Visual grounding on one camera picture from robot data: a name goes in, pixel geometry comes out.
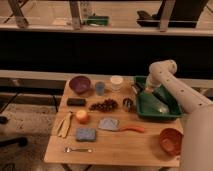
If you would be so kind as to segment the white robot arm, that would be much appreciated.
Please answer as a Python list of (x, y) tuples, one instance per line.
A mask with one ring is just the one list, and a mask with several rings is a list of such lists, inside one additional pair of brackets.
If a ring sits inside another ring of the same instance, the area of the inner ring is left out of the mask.
[(174, 60), (149, 66), (145, 90), (163, 85), (189, 115), (184, 127), (179, 171), (213, 171), (213, 101), (200, 94), (174, 74)]

